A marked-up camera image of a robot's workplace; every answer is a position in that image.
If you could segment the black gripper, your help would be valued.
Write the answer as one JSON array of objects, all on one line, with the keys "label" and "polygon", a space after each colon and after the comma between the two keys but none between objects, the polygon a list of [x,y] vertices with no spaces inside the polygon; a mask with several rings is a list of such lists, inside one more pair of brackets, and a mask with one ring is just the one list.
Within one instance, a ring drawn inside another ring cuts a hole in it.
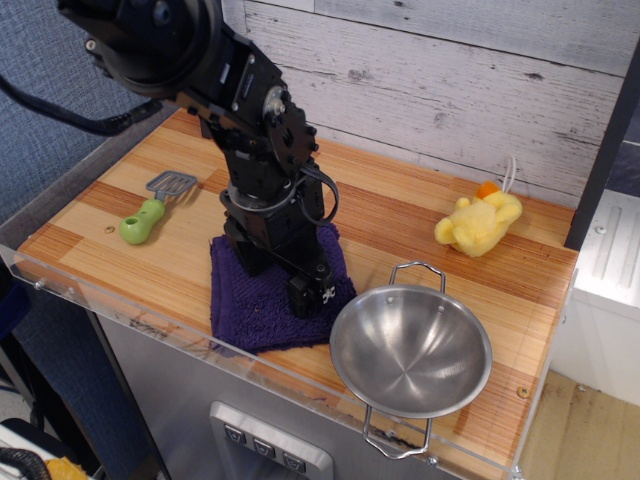
[{"label": "black gripper", "polygon": [[233,184],[220,194],[226,208],[225,235],[249,276],[272,264],[288,274],[286,293],[293,314],[308,318],[318,303],[333,295],[334,281],[318,229],[331,223],[338,206],[325,212],[323,188],[338,194],[322,172],[302,172],[274,200],[243,194]]}]

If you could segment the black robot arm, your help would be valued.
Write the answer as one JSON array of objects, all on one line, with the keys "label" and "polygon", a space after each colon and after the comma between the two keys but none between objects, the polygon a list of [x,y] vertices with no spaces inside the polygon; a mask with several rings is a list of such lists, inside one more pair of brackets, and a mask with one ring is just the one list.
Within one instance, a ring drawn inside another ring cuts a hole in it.
[{"label": "black robot arm", "polygon": [[332,180],[314,160],[316,131],[281,70],[224,20],[217,1],[62,1],[60,13],[94,41],[96,63],[141,96],[197,116],[229,173],[224,232],[241,265],[277,264],[306,317],[334,281],[317,231],[334,217]]}]

